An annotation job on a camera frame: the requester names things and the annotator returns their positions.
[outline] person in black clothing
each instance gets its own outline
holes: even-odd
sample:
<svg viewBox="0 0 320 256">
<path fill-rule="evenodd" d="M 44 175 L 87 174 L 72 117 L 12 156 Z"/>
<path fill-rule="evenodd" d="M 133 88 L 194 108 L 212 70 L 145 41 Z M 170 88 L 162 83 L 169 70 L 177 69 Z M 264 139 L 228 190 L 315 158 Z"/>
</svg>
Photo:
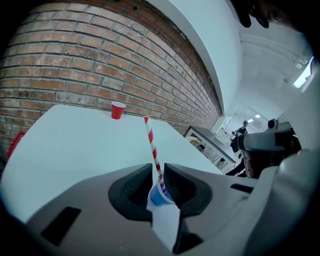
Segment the person in black clothing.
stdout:
<svg viewBox="0 0 320 256">
<path fill-rule="evenodd" d="M 248 126 L 248 121 L 244 121 L 242 127 L 240 127 L 235 132 L 235 137 L 233 138 L 233 140 L 231 142 L 231 145 L 230 145 L 234 153 L 239 151 L 239 148 L 238 148 L 238 137 L 240 135 L 246 135 L 248 133 L 247 126 Z"/>
</svg>

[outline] striped straw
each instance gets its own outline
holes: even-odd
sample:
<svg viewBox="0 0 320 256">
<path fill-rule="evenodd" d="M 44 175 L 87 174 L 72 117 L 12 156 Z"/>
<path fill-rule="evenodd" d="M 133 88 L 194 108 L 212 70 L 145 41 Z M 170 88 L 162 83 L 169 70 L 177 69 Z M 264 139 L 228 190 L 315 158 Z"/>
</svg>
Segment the striped straw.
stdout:
<svg viewBox="0 0 320 256">
<path fill-rule="evenodd" d="M 161 190 L 164 193 L 164 195 L 167 196 L 167 190 L 166 190 L 164 178 L 162 176 L 161 169 L 160 169 L 160 163 L 159 163 L 159 160 L 158 160 L 157 148 L 156 148 L 155 143 L 154 143 L 154 133 L 152 131 L 151 120 L 150 120 L 150 116 L 149 115 L 146 115 L 144 117 L 144 122 L 145 122 L 146 131 L 147 131 L 148 137 L 149 137 L 149 142 L 150 142 L 151 151 L 152 151 L 152 155 L 153 155 L 153 159 L 154 159 L 154 164 L 155 164 L 156 171 L 157 171 L 157 174 L 158 174 L 158 179 L 159 179 L 159 182 L 160 182 L 160 187 L 161 187 Z"/>
</svg>

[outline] blue cup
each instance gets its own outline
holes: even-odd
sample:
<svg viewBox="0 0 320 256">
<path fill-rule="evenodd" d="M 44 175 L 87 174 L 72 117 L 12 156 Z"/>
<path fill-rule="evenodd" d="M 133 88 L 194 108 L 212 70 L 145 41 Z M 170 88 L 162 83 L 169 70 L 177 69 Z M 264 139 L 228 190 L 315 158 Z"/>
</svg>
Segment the blue cup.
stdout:
<svg viewBox="0 0 320 256">
<path fill-rule="evenodd" d="M 162 192 L 159 181 L 151 189 L 150 199 L 155 206 L 175 205 L 175 202 L 172 200 L 172 197 L 169 195 L 168 191 L 166 191 L 166 196 Z"/>
</svg>

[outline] red cup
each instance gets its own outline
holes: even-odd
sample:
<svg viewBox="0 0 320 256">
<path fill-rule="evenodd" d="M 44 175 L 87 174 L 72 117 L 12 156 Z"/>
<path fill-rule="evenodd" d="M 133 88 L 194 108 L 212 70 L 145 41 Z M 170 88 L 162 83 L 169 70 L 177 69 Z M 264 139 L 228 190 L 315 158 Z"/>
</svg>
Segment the red cup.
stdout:
<svg viewBox="0 0 320 256">
<path fill-rule="evenodd" d="M 112 104 L 111 117 L 113 119 L 120 119 L 126 105 L 118 101 L 112 101 L 111 104 Z"/>
</svg>

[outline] ceiling light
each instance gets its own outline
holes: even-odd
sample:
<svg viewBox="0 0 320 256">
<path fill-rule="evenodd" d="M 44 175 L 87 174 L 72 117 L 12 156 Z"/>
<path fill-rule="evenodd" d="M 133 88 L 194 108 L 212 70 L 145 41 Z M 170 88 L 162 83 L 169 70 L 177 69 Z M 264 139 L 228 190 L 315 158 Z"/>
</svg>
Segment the ceiling light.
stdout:
<svg viewBox="0 0 320 256">
<path fill-rule="evenodd" d="M 308 65 L 306 65 L 302 74 L 293 83 L 295 87 L 300 88 L 307 81 L 307 77 L 311 76 L 311 62 L 313 59 L 314 57 L 311 58 L 310 62 L 308 63 Z"/>
</svg>

